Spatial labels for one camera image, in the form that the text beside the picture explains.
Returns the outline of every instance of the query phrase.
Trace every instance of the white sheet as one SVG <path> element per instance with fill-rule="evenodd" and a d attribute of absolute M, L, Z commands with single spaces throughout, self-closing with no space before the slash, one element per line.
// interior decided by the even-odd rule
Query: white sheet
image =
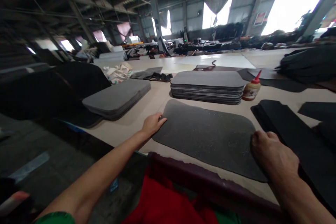
<path fill-rule="evenodd" d="M 255 68 L 244 56 L 230 56 L 230 54 L 200 55 L 179 58 L 178 64 L 212 65 L 216 60 L 216 66 L 236 67 L 236 68 Z"/>

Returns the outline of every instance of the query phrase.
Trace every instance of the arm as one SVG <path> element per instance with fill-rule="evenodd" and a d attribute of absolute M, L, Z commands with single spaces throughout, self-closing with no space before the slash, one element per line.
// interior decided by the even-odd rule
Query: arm
<path fill-rule="evenodd" d="M 140 131 L 92 165 L 79 179 L 61 193 L 38 216 L 57 211 L 68 212 L 76 224 L 86 223 L 107 187 L 114 181 L 133 154 L 157 132 L 167 120 L 162 113 L 149 116 Z"/>
<path fill-rule="evenodd" d="M 310 187 L 300 179 L 299 158 L 280 142 L 275 133 L 256 131 L 252 137 L 252 150 L 295 223 L 336 223 Z"/>

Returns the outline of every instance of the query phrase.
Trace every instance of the hand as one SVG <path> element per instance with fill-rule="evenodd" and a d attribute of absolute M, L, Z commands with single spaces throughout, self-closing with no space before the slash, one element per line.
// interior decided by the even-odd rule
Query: hand
<path fill-rule="evenodd" d="M 148 137 L 154 135 L 165 123 L 165 121 L 167 121 L 167 118 L 161 118 L 160 120 L 161 116 L 162 113 L 157 112 L 156 114 L 147 117 L 146 120 L 143 122 L 143 127 L 140 131 L 145 133 Z"/>
<path fill-rule="evenodd" d="M 273 132 L 256 131 L 252 151 L 272 180 L 298 177 L 299 158 Z"/>

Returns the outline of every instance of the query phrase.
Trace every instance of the poster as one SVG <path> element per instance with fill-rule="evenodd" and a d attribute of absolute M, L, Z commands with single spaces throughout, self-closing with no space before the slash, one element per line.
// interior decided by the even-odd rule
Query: poster
<path fill-rule="evenodd" d="M 266 12 L 258 13 L 254 21 L 254 26 L 262 25 L 264 22 L 265 16 L 266 16 Z"/>

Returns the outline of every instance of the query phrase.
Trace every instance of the glue bottle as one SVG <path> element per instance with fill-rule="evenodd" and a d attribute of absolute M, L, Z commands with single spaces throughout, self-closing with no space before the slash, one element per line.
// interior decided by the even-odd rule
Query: glue bottle
<path fill-rule="evenodd" d="M 261 74 L 261 70 L 258 73 L 257 77 L 254 78 L 250 83 L 247 83 L 245 89 L 243 91 L 243 96 L 241 97 L 245 101 L 253 101 L 261 87 L 259 76 Z"/>

